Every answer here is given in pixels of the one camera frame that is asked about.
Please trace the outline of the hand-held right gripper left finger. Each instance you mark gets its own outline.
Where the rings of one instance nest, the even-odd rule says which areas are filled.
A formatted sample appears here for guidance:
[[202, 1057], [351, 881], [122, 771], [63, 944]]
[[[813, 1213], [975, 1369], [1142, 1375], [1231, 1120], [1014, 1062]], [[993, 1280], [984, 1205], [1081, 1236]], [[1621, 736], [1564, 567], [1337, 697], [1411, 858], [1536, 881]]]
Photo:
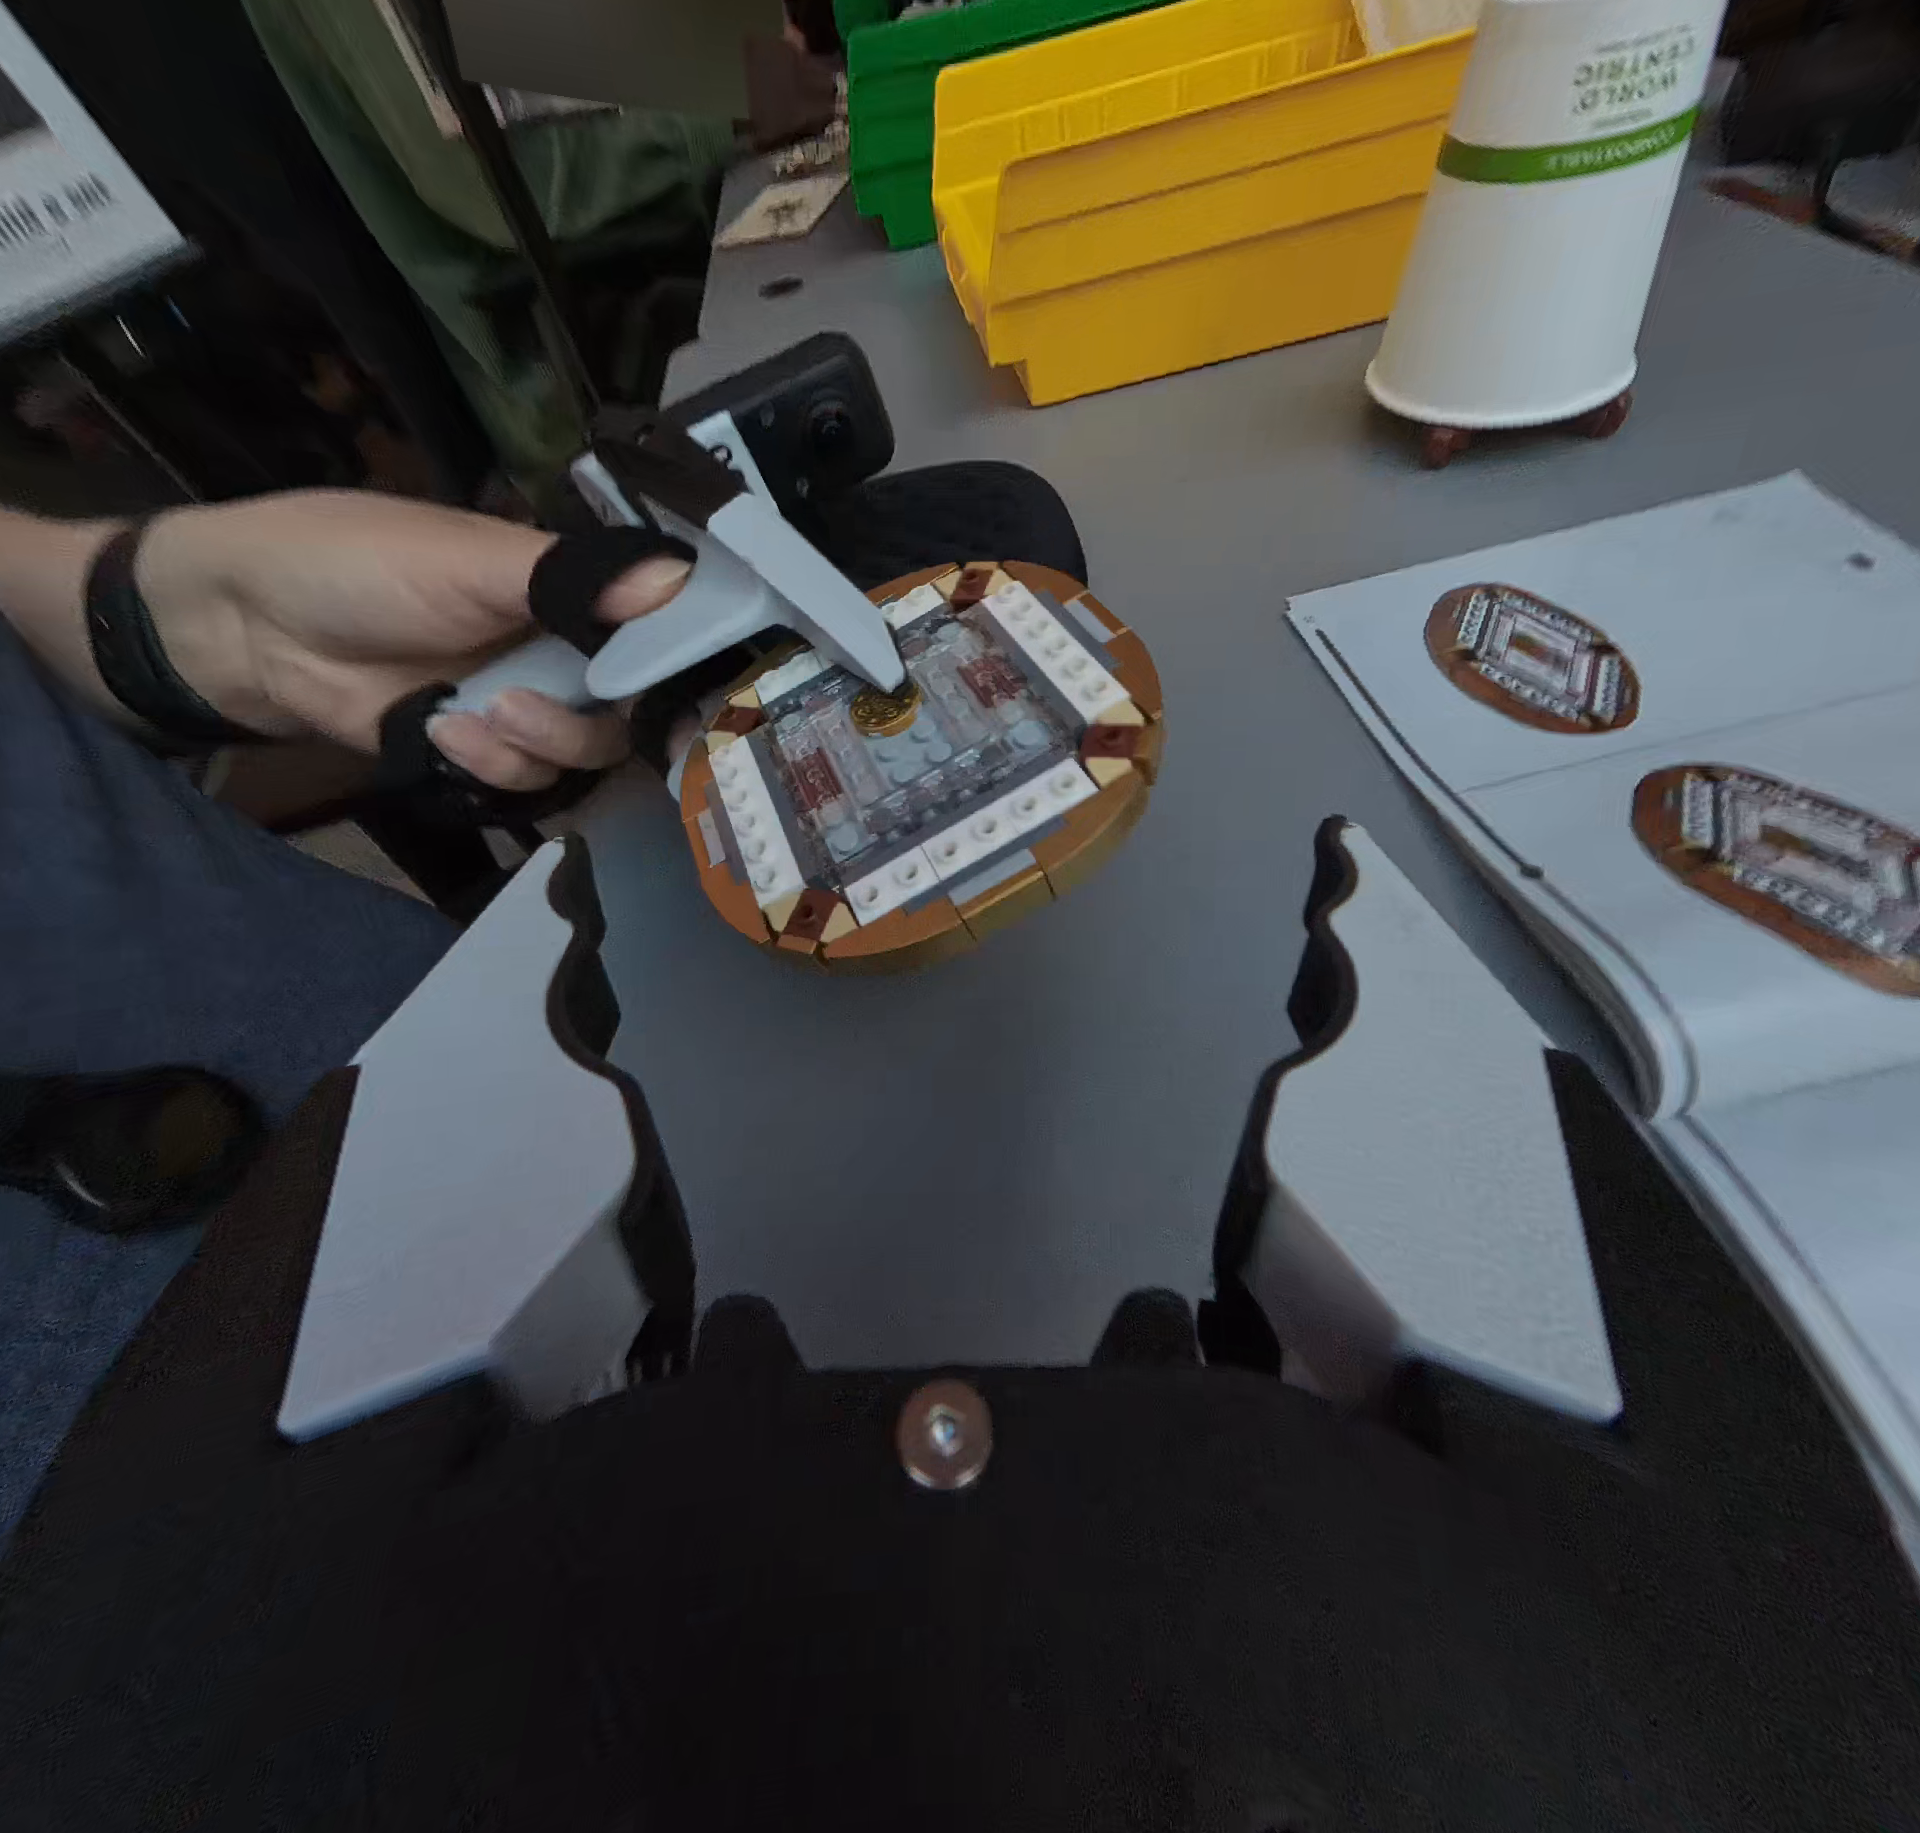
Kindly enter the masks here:
[[360, 1045], [281, 1437], [468, 1380], [552, 1418], [689, 1368], [690, 1223], [604, 933], [586, 841], [550, 841]]

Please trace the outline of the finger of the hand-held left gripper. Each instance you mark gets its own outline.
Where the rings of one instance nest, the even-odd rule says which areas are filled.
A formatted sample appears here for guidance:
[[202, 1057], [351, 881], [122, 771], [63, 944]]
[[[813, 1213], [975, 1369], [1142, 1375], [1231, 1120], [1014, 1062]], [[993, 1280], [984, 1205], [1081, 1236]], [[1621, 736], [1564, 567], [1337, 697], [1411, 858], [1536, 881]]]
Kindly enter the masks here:
[[661, 522], [693, 549], [690, 573], [757, 573], [818, 632], [811, 642], [841, 668], [893, 692], [906, 682], [895, 634], [781, 508], [686, 428], [661, 422]]
[[757, 573], [693, 573], [674, 601], [620, 625], [588, 663], [589, 701], [631, 701], [710, 657], [785, 631], [816, 642], [813, 622]]

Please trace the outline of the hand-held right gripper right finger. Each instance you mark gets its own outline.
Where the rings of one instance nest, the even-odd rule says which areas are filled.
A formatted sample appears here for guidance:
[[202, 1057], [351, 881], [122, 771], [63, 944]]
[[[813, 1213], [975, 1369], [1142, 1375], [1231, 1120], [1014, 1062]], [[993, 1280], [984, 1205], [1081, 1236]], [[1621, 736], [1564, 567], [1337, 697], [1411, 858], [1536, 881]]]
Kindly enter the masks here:
[[1609, 1425], [1549, 1041], [1354, 821], [1313, 837], [1296, 1045], [1254, 1093], [1204, 1343], [1360, 1411], [1411, 1365]]

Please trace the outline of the round gold lego model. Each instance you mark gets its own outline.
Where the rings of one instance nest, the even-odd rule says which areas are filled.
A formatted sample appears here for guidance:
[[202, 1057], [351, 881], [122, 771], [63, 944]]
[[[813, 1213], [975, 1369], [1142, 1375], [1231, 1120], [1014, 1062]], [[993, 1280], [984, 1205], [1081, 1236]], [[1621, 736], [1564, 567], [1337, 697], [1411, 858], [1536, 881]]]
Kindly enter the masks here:
[[863, 682], [813, 645], [712, 708], [675, 795], [712, 909], [843, 976], [959, 955], [1092, 876], [1146, 811], [1164, 694], [1146, 645], [1061, 573], [978, 560], [869, 596], [921, 692], [863, 740]]

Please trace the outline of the dark brown lego stand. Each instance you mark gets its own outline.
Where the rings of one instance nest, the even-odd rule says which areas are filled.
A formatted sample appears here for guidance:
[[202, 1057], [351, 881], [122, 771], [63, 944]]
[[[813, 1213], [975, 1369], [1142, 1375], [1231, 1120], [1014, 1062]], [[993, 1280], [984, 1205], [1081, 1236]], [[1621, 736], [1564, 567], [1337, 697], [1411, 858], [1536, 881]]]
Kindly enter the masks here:
[[1477, 443], [1509, 445], [1542, 438], [1602, 442], [1621, 433], [1632, 404], [1635, 390], [1623, 388], [1599, 404], [1547, 422], [1527, 422], [1524, 427], [1427, 424], [1421, 428], [1419, 463], [1426, 469], [1445, 469]]

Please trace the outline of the lego instruction booklet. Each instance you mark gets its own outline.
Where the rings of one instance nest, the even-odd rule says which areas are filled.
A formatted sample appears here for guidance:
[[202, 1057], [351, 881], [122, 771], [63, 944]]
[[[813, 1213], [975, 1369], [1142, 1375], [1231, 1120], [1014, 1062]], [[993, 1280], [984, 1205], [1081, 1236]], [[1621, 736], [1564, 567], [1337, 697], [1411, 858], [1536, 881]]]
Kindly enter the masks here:
[[1919, 1513], [1919, 560], [1775, 475], [1294, 596]]

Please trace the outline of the person's left hand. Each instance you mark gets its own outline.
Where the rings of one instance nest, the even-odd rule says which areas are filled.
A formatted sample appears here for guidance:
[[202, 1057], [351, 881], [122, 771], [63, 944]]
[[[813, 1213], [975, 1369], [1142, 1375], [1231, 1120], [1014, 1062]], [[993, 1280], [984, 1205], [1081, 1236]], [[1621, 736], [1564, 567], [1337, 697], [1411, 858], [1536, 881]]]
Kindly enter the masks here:
[[550, 532], [375, 493], [310, 490], [152, 521], [136, 582], [167, 661], [227, 724], [370, 755], [383, 713], [533, 634]]

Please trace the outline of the small printed card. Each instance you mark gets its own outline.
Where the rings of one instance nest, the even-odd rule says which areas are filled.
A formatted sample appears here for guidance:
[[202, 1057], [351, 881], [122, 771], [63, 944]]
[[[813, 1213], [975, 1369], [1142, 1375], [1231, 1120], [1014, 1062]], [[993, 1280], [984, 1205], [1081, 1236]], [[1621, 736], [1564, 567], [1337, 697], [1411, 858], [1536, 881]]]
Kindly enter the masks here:
[[849, 189], [847, 170], [814, 170], [779, 176], [719, 224], [714, 250], [731, 253], [758, 245], [809, 238]]

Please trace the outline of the green plastic bin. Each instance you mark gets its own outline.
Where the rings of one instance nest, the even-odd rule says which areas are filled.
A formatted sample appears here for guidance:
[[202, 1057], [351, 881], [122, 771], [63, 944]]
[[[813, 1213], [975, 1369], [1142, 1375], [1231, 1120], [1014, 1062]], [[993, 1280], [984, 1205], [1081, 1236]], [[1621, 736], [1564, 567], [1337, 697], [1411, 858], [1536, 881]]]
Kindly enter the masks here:
[[947, 69], [1172, 2], [1180, 0], [831, 0], [856, 213], [892, 248], [935, 239], [932, 100]]

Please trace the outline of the yellow plastic bin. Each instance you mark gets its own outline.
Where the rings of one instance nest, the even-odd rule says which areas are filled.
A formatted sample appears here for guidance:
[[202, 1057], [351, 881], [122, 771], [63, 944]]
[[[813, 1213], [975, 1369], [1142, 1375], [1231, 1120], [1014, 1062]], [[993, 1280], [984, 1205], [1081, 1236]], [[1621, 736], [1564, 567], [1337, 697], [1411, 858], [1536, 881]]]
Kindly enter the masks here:
[[1384, 319], [1473, 41], [1179, 0], [946, 69], [930, 201], [986, 357], [1057, 404]]

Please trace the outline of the olive green jacket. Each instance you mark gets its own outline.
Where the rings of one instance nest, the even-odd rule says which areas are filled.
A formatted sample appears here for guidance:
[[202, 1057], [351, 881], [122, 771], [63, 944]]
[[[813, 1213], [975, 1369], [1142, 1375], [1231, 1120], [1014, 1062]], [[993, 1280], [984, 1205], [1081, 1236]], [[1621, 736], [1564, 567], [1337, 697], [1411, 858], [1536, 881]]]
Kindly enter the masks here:
[[[452, 380], [522, 490], [586, 443], [544, 348], [537, 282], [477, 154], [447, 134], [393, 0], [240, 0], [294, 111], [414, 292]], [[586, 110], [504, 126], [596, 390], [649, 404], [667, 339], [644, 319], [705, 268], [732, 125]]]

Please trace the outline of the black wristband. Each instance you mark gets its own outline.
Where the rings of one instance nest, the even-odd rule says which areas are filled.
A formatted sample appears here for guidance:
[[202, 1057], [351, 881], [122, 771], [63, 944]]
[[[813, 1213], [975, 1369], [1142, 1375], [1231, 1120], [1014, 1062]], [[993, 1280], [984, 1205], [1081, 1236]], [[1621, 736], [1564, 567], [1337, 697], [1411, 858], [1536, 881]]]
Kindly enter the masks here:
[[265, 736], [220, 716], [174, 667], [136, 573], [155, 522], [157, 515], [138, 515], [115, 526], [84, 576], [84, 631], [100, 685], [161, 757], [264, 744]]

